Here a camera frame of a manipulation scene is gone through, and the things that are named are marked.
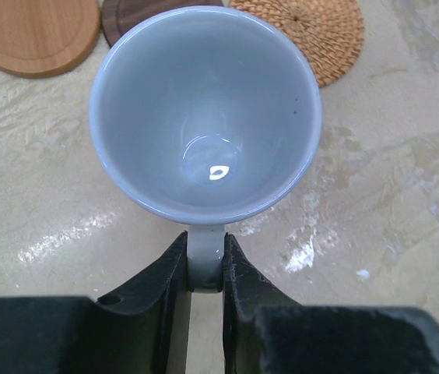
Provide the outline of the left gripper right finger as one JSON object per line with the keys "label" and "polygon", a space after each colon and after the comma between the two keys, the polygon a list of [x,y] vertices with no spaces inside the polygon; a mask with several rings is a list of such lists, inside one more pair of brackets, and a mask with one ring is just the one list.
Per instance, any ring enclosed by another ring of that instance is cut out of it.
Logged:
{"label": "left gripper right finger", "polygon": [[425,311],[301,305],[233,235],[224,244],[226,373],[439,373],[439,324]]}

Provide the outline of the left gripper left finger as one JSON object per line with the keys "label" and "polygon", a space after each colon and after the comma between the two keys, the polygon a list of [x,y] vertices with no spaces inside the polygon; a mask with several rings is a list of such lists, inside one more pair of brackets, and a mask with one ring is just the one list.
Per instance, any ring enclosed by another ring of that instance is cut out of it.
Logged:
{"label": "left gripper left finger", "polygon": [[0,373],[183,373],[191,295],[186,234],[97,300],[0,298]]}

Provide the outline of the light blue cup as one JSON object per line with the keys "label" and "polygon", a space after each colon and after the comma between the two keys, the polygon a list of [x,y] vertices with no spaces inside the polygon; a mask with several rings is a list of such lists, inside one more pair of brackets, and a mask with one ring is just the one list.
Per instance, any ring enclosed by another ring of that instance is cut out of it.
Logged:
{"label": "light blue cup", "polygon": [[318,84],[273,25],[223,6],[138,24],[109,50],[89,100],[104,170],[142,208],[188,226],[188,286],[218,292],[226,226],[303,178],[322,131]]}

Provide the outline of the small woven rattan coaster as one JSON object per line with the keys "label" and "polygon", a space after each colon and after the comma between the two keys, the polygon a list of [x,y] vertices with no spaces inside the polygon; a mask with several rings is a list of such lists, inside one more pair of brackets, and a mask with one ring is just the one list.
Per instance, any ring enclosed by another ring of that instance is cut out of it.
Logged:
{"label": "small woven rattan coaster", "polygon": [[310,63],[320,87],[344,76],[363,48],[365,28],[356,0],[243,0],[229,6],[287,35]]}

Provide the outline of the dark walnut coaster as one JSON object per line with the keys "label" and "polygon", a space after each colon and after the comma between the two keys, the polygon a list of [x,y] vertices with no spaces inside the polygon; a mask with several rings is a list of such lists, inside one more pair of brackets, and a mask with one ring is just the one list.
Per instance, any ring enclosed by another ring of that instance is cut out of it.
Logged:
{"label": "dark walnut coaster", "polygon": [[196,5],[223,6],[221,0],[106,0],[101,8],[104,36],[112,47],[142,21],[168,10]]}

